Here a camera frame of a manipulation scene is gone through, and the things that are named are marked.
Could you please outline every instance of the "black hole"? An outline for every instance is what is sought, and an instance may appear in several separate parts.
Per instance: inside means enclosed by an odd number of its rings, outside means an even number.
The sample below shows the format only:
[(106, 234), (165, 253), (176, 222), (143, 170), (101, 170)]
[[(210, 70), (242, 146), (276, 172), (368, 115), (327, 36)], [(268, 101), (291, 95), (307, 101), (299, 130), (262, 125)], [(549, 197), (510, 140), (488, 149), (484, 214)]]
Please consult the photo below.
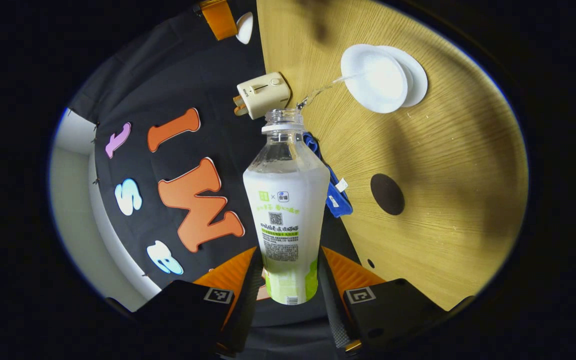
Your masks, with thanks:
[(381, 337), (381, 335), (384, 334), (384, 330), (381, 327), (378, 328), (373, 328), (373, 330), (368, 331), (368, 337), (369, 338), (376, 338), (376, 337)]
[(391, 215), (404, 211), (404, 194), (397, 182), (388, 175), (377, 173), (370, 179), (370, 191), (377, 205)]

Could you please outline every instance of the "wood grain surface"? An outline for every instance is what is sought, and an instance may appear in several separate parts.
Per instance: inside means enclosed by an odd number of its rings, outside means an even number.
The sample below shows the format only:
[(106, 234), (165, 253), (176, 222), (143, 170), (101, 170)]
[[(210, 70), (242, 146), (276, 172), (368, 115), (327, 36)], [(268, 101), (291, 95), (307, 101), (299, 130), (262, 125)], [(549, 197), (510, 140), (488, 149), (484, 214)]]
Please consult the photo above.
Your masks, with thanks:
[[(354, 44), (393, 46), (423, 66), (418, 105), (371, 112), (341, 84), (303, 110), (304, 123), (349, 184), (354, 213), (342, 219), (364, 267), (409, 280), (445, 310), (477, 294), (514, 245), (528, 196), (522, 133), (493, 80), (429, 27), (375, 2), (258, 0), (257, 10), (265, 70), (284, 75), (289, 106), (339, 77)], [(377, 205), (379, 173), (402, 190), (402, 214)]]

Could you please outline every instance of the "foam letter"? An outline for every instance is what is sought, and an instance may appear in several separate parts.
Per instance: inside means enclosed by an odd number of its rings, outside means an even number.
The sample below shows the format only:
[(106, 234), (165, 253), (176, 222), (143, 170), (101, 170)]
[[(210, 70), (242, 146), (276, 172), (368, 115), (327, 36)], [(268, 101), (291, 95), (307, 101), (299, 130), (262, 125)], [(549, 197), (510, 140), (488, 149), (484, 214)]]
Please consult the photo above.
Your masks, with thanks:
[(205, 191), (217, 192), (222, 188), (215, 164), (210, 157), (204, 157), (199, 166), (174, 180), (160, 180), (158, 183), (161, 201), (169, 208), (189, 210), (177, 234), (186, 249), (196, 253), (199, 244), (212, 239), (245, 234), (240, 218), (232, 211), (226, 211), (221, 221), (213, 224), (217, 214), (226, 206), (228, 199), (222, 196), (198, 196)]
[(152, 262), (166, 274), (173, 272), (181, 275), (184, 273), (184, 269), (179, 262), (172, 257), (169, 248), (163, 242), (155, 240), (155, 244), (146, 248), (146, 253), (148, 253)]
[(132, 178), (126, 178), (122, 184), (114, 188), (114, 197), (117, 199), (117, 205), (124, 215), (133, 214), (133, 208), (139, 210), (142, 208), (144, 200), (139, 195), (137, 183)]
[(115, 150), (119, 149), (119, 146), (126, 142), (128, 135), (130, 135), (131, 128), (132, 126), (129, 122), (124, 123), (123, 130), (119, 132), (119, 135), (116, 137), (115, 134), (110, 135), (110, 142), (105, 146), (105, 153), (108, 155), (108, 158), (112, 159)]
[(184, 132), (196, 132), (200, 127), (199, 112), (192, 107), (188, 109), (185, 114), (174, 120), (170, 120), (162, 126), (151, 127), (148, 130), (148, 148), (154, 153), (164, 141)]

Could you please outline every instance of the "orange object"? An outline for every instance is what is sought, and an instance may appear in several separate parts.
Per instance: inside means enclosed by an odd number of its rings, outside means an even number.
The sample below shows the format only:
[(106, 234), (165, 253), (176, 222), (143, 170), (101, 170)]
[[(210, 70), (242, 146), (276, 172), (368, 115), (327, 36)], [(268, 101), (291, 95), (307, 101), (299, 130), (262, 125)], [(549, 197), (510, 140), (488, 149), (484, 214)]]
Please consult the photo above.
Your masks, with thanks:
[(237, 300), (240, 298), (240, 293), (242, 292), (242, 285), (244, 285), (244, 279), (246, 278), (246, 273), (250, 266), (250, 260), (257, 247), (249, 248), (243, 251), (239, 255), (227, 260), (223, 264), (217, 266), (213, 271), (209, 271), (204, 276), (201, 276), (194, 281), (194, 284), (204, 285), (204, 287), (211, 287), (224, 290), (232, 290), (234, 292), (234, 300), (230, 305), (230, 310), (226, 315), (226, 319), (223, 321), (221, 326), (222, 330), (228, 319), (231, 317), (231, 313), (237, 304)]
[(206, 0), (199, 8), (218, 41), (238, 34), (237, 25), (226, 0)]
[(199, 166), (174, 180), (160, 180), (158, 191), (161, 202), (169, 208), (189, 210), (177, 234), (186, 249), (196, 253), (199, 244), (212, 239), (234, 235), (242, 237), (246, 231), (240, 218), (226, 211), (223, 219), (212, 223), (228, 200), (222, 196), (198, 196), (206, 191), (218, 192), (222, 188), (215, 164), (204, 157)]
[(344, 292), (350, 289), (382, 284), (385, 283), (386, 280), (338, 252), (330, 250), (325, 246), (322, 246), (321, 248), (324, 251), (324, 255), (326, 255), (326, 260), (330, 267), (330, 271), (332, 271), (336, 288), (339, 290), (339, 296), (343, 301), (345, 312), (348, 314), (348, 317), (350, 317), (350, 312), (348, 311), (348, 306), (344, 299)]
[(192, 107), (178, 118), (148, 129), (148, 148), (154, 153), (164, 141), (184, 132), (196, 132), (200, 127), (199, 112)]

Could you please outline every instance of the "blue strap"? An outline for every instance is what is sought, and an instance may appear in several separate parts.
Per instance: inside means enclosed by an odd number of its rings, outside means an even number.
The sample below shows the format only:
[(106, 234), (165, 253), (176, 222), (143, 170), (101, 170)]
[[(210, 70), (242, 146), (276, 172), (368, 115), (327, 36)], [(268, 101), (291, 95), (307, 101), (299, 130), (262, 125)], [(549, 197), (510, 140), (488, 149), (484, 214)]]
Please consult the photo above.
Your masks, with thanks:
[[(320, 151), (320, 145), (317, 143), (317, 140), (313, 137), (313, 134), (310, 132), (303, 133), (303, 141), (306, 143), (308, 148), (312, 150), (315, 155), (321, 160), (322, 159), (322, 152)], [(339, 192), (339, 190), (335, 187), (336, 184), (339, 183), (337, 176), (335, 175), (334, 171), (330, 166), (327, 166), (328, 170), (330, 171), (330, 182), (328, 183), (328, 192), (326, 198), (326, 205), (330, 212), (334, 217), (338, 218), (342, 215), (349, 215), (353, 212), (353, 207), (350, 205), (348, 201), (348, 196), (345, 191)]]

